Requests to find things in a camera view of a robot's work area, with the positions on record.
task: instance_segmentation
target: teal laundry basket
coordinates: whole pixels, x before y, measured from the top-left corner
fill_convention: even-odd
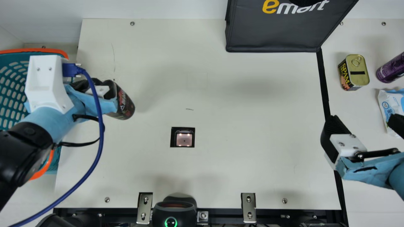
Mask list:
[[[68,58],[64,51],[57,49],[27,48],[0,51],[0,130],[10,129],[28,115],[24,107],[24,102],[27,101],[24,88],[29,57],[32,55],[59,55]],[[59,157],[60,148],[54,151],[47,174],[56,173]]]

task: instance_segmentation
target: black cable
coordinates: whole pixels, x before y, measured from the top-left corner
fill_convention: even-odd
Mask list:
[[[73,117],[73,121],[77,121],[77,119],[83,118],[83,119],[88,119],[88,120],[93,120],[93,121],[98,122],[98,118],[96,118],[94,116],[90,116],[90,115],[73,114],[72,117]],[[94,144],[94,143],[98,142],[99,139],[100,138],[98,138],[98,139],[96,139],[94,141],[91,141],[91,142],[87,142],[87,143],[60,142],[57,145],[57,147],[61,147],[61,146],[64,146],[64,147],[85,147],[85,146],[88,146],[88,145],[91,145],[91,144]]]

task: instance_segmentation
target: white table surface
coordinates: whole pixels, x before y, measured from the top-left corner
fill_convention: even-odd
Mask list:
[[[404,151],[404,140],[386,133],[377,100],[379,89],[404,88],[404,79],[385,84],[376,78],[377,68],[404,51],[404,20],[344,20],[322,49],[331,114],[338,115],[369,151],[392,147]],[[370,83],[357,91],[344,91],[340,85],[337,65],[348,54],[363,55],[368,68]],[[349,220],[363,226],[404,223],[404,201],[395,191],[355,181],[344,181],[343,186]]]
[[[136,207],[152,191],[154,203],[182,192],[201,208],[241,208],[240,193],[255,192],[257,208],[340,209],[320,145],[315,53],[228,53],[223,20],[130,21],[83,20],[77,61],[116,79],[136,112],[104,117],[101,160],[59,207]],[[196,128],[195,148],[170,148],[178,126]],[[97,137],[86,122],[65,141]],[[97,146],[63,149],[56,193],[83,176]]]

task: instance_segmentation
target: white wall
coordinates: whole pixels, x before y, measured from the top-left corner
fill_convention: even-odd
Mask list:
[[[0,27],[0,50],[22,48],[23,42]]]
[[[0,26],[26,43],[77,43],[83,18],[220,19],[226,6],[227,0],[0,0]],[[402,19],[403,11],[404,0],[359,0],[347,18]]]

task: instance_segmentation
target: metal bracket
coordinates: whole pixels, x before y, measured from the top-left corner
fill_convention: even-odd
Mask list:
[[[137,201],[137,224],[147,225],[150,223],[152,202],[153,193],[139,193]]]
[[[256,223],[255,193],[241,193],[241,207],[243,209],[244,223]]]
[[[208,211],[198,211],[196,222],[199,225],[207,225],[209,220],[209,212]]]

